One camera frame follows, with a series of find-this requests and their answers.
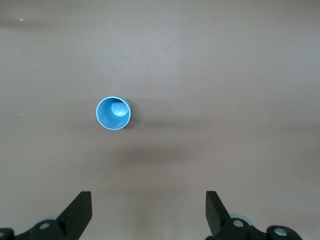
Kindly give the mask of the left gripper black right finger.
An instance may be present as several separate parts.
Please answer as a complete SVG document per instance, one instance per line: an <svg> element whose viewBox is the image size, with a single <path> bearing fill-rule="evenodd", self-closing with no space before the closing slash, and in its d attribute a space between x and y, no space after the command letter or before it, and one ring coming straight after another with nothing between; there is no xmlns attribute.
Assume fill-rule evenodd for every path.
<svg viewBox="0 0 320 240"><path fill-rule="evenodd" d="M208 240L300 240L293 229L271 225L262 232L239 217L231 217L216 191L207 191L205 216L211 232Z"/></svg>

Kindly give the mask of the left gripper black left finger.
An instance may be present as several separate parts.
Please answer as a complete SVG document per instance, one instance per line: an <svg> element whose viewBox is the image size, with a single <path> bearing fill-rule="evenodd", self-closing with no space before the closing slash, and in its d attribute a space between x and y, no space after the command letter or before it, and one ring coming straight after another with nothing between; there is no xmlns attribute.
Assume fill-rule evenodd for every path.
<svg viewBox="0 0 320 240"><path fill-rule="evenodd" d="M56 218L38 222L24 233L15 235L11 228L1 228L2 240L78 240L92 219L92 194L80 192Z"/></svg>

